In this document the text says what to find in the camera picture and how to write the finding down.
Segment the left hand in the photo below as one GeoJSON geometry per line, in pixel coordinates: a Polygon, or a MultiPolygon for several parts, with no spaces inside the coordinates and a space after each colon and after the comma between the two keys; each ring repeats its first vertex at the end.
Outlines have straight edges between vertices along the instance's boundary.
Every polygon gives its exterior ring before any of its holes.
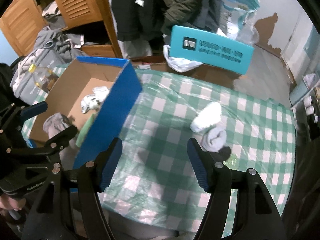
{"type": "Polygon", "coordinates": [[[25,198],[23,199],[13,199],[10,196],[3,194],[0,196],[0,208],[5,210],[21,210],[26,204],[25,198]]]}

